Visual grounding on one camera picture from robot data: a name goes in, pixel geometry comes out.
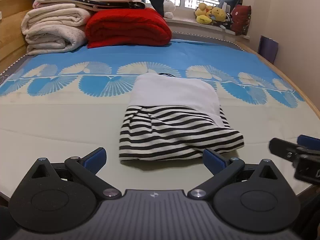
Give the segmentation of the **black white striped garment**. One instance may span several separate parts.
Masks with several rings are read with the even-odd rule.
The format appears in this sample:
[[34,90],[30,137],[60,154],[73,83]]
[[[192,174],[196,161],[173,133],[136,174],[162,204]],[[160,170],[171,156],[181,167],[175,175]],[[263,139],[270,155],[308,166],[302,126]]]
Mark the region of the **black white striped garment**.
[[182,160],[244,146],[232,128],[214,87],[200,79],[146,73],[137,77],[119,138],[119,158]]

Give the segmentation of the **grey mattress edge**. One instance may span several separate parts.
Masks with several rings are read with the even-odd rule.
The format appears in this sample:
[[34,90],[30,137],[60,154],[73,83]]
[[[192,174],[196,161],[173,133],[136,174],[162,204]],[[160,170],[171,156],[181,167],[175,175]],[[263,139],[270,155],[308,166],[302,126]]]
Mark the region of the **grey mattress edge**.
[[185,40],[185,41],[193,41],[193,42],[206,42],[211,44],[218,44],[222,46],[227,46],[233,49],[241,50],[249,52],[248,49],[244,48],[244,45],[238,45],[236,42],[222,40],[219,38],[197,35],[197,34],[188,34],[180,31],[173,31],[172,32],[173,39]]

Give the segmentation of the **dark red cushion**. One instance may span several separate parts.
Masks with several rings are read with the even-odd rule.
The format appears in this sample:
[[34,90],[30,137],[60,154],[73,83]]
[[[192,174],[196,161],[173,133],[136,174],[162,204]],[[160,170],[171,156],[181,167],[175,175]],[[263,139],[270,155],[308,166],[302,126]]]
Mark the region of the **dark red cushion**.
[[247,35],[251,21],[251,12],[252,8],[250,5],[236,5],[231,12],[231,31],[235,32],[236,35]]

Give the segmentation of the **cream folded quilt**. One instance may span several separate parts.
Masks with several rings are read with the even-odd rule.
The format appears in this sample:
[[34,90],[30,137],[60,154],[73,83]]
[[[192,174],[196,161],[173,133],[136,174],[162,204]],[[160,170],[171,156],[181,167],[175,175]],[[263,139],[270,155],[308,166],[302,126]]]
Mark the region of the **cream folded quilt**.
[[86,43],[85,25],[90,17],[89,11],[71,3],[32,9],[21,23],[27,55],[65,53],[78,49]]

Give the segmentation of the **red folded blanket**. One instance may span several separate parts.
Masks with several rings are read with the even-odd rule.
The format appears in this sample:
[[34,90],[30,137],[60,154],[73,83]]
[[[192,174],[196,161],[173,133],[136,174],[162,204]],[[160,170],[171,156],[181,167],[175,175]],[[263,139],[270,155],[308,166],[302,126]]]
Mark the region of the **red folded blanket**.
[[87,22],[88,48],[117,45],[165,46],[172,32],[154,9],[107,9],[96,12]]

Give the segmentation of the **yellow plush toy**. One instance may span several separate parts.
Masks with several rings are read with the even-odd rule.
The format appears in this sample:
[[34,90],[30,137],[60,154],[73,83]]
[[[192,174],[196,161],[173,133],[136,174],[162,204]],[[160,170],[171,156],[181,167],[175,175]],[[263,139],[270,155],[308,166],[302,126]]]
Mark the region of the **yellow plush toy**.
[[200,3],[195,10],[196,22],[204,25],[223,25],[227,22],[226,12],[219,8],[206,3]]

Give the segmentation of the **white plush toy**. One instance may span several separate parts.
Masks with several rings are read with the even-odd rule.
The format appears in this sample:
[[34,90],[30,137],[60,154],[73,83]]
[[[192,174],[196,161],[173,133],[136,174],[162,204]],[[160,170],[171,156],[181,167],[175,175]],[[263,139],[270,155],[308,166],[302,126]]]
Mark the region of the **white plush toy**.
[[176,6],[170,0],[164,0],[163,2],[163,9],[164,9],[164,18],[173,19],[174,11]]

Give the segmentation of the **purple bag by wall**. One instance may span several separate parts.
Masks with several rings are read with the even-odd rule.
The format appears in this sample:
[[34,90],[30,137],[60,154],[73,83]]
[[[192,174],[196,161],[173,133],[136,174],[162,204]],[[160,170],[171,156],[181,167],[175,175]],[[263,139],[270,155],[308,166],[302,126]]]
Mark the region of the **purple bag by wall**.
[[279,43],[271,38],[261,35],[258,54],[270,63],[274,64],[278,52]]

